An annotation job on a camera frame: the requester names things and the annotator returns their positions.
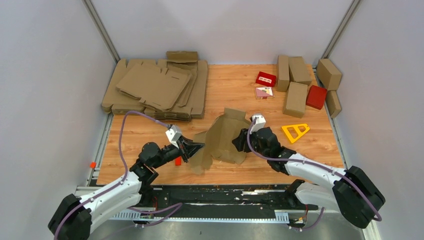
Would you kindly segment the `brown cardboard box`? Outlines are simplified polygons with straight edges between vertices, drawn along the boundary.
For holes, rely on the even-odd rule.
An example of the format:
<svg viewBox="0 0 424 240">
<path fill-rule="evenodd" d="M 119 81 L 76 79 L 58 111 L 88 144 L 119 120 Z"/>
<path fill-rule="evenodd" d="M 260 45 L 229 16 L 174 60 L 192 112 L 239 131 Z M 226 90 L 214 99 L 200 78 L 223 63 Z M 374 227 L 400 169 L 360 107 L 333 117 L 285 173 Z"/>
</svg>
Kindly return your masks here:
<svg viewBox="0 0 424 240">
<path fill-rule="evenodd" d="M 246 112 L 226 107 L 208 130 L 194 135 L 193 141 L 203 143 L 204 147 L 190 158 L 188 163 L 191 171 L 201 175 L 210 169 L 213 160 L 237 165 L 243 163 L 247 153 L 238 151 L 232 141 L 250 124 Z"/>
</svg>

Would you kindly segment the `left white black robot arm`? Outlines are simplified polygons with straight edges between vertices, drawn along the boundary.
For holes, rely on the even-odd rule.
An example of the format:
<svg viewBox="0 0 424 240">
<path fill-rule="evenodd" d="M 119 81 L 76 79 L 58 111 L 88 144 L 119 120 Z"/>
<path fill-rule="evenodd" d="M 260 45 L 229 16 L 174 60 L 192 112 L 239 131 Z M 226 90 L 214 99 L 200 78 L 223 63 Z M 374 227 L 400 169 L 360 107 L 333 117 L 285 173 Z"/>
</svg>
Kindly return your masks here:
<svg viewBox="0 0 424 240">
<path fill-rule="evenodd" d="M 138 158 L 127 172 L 113 182 L 91 193 L 65 196 L 48 223 L 55 240 L 86 240 L 110 217 L 139 204 L 149 206 L 153 201 L 151 183 L 159 175 L 156 168 L 177 158 L 185 162 L 204 147 L 181 136 L 176 145 L 160 148 L 154 142 L 146 143 Z"/>
</svg>

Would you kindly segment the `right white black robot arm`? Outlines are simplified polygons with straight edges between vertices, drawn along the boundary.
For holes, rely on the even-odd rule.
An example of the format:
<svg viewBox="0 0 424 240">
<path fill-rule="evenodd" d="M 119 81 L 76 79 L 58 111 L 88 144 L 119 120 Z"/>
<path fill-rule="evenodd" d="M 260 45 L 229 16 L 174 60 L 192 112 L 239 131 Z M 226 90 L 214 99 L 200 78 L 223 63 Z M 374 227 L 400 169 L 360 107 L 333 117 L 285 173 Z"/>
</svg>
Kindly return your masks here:
<svg viewBox="0 0 424 240">
<path fill-rule="evenodd" d="M 274 171 L 298 178 L 286 191 L 290 208 L 316 205 L 338 211 L 360 229 L 372 220 L 382 220 L 378 211 L 386 199 L 361 168 L 331 167 L 313 161 L 282 146 L 269 127 L 252 133 L 243 128 L 232 144 L 239 152 L 252 152 L 265 159 Z"/>
</svg>

